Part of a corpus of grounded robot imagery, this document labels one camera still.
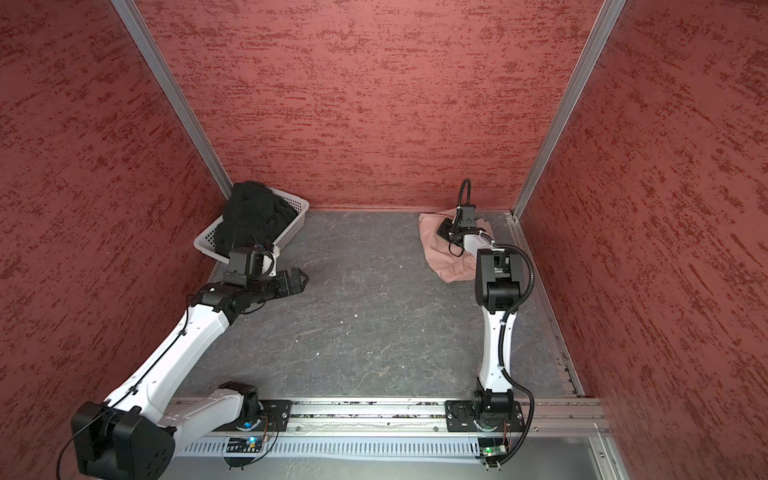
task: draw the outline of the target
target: black mounting plate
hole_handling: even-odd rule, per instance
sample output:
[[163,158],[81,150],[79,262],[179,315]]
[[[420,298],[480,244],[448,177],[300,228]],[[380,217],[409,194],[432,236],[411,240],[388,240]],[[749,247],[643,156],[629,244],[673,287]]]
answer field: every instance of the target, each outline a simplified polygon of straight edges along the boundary
[[[449,432],[485,432],[475,423],[475,409],[471,400],[449,400],[445,402],[445,423]],[[487,425],[498,425],[493,432],[502,432],[503,420],[507,421],[509,432],[522,432],[525,424],[520,402],[512,403],[512,413],[484,413],[481,420]]]
[[[262,416],[269,416],[270,417],[270,426],[269,430],[270,432],[275,432],[274,428],[275,425],[273,424],[273,419],[277,420],[277,431],[278,432],[285,432],[286,427],[288,426],[288,421],[290,420],[290,407],[293,405],[293,402],[290,400],[262,400],[260,399],[259,402],[261,402],[262,405]],[[240,422],[235,420],[231,423],[226,423],[222,425],[221,427],[214,429],[214,432],[235,432],[237,434],[242,434],[243,436],[248,435],[254,435],[256,433],[264,433],[264,427],[266,426],[266,422],[262,421],[255,429],[250,430],[248,432],[242,432],[237,429],[235,425],[239,425]]]

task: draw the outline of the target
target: side wall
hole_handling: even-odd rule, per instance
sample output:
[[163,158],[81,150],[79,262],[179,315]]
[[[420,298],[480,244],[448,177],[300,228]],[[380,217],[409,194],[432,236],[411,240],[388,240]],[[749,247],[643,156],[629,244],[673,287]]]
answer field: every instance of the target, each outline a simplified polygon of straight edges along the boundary
[[0,38],[0,478],[53,478],[207,279],[223,196],[108,0],[4,2]]
[[634,480],[768,472],[767,25],[627,2],[524,214]]
[[602,0],[137,0],[233,181],[313,207],[515,201]]

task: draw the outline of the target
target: folded fabric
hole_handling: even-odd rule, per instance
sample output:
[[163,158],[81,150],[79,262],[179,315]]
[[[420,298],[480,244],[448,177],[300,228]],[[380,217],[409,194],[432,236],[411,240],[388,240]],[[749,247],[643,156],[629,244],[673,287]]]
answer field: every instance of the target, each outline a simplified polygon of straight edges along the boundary
[[[445,210],[436,214],[419,215],[419,236],[424,247],[424,257],[427,259],[430,268],[446,283],[455,282],[456,280],[473,280],[477,263],[475,256],[467,252],[457,257],[456,255],[459,255],[462,251],[461,247],[451,246],[451,251],[453,252],[451,253],[448,250],[450,245],[448,241],[438,237],[437,229],[442,221],[445,218],[453,220],[455,215],[456,209]],[[488,235],[493,237],[493,231],[488,222],[478,218],[478,227],[481,227],[488,232]]]
[[216,253],[228,257],[234,247],[255,247],[275,241],[296,218],[296,211],[263,184],[247,181],[232,186],[223,221],[214,232]]

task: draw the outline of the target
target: metal corner post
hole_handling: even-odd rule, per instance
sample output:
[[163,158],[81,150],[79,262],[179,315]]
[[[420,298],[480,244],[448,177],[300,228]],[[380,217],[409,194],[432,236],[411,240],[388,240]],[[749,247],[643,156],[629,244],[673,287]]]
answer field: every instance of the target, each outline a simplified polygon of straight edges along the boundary
[[144,23],[144,19],[141,17],[136,4],[133,0],[111,0],[112,5],[118,11],[120,18],[122,18],[125,27],[128,29],[128,33],[136,42],[136,46],[139,47],[139,51],[144,56],[144,60],[152,70],[154,77],[160,86],[163,88],[165,95],[168,97],[168,101],[173,105],[176,114],[179,116],[184,128],[187,129],[187,133],[192,138],[197,151],[200,152],[201,157],[208,166],[208,170],[214,176],[214,180],[219,185],[219,188],[224,193],[226,198],[229,198],[232,194],[232,181],[230,180],[227,172],[219,161],[219,157],[214,151],[214,147],[208,141],[205,136],[203,127],[200,122],[197,121],[192,107],[187,102],[184,94],[181,92],[179,84],[176,82],[176,78],[170,72],[168,64],[165,62],[163,55],[157,48],[157,44],[154,43],[152,34],[149,32],[147,24]]
[[600,8],[600,12],[598,12],[598,17],[594,21],[589,38],[587,38],[587,42],[584,44],[584,50],[581,51],[574,72],[571,74],[571,80],[568,81],[563,98],[560,100],[558,109],[554,113],[552,122],[549,125],[549,130],[547,130],[547,134],[541,142],[541,148],[536,154],[531,171],[528,172],[528,177],[526,177],[518,198],[515,200],[515,205],[512,207],[512,216],[516,220],[520,220],[525,206],[531,199],[536,183],[547,166],[549,157],[552,155],[552,151],[565,129],[571,112],[573,112],[579,96],[581,96],[581,91],[584,90],[584,86],[587,84],[587,80],[600,57],[600,53],[603,51],[611,30],[613,30],[616,24],[625,1],[605,0],[605,3]]

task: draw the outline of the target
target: red wall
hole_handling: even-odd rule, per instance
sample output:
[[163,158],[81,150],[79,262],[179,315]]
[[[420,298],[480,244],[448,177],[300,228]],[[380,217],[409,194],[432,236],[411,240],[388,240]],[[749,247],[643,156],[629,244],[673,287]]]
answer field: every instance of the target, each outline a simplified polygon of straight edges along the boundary
[[525,211],[635,480],[768,475],[767,25],[627,2]]
[[108,0],[4,2],[0,35],[0,478],[53,478],[207,279],[223,197]]
[[137,0],[233,181],[511,207],[602,0]]

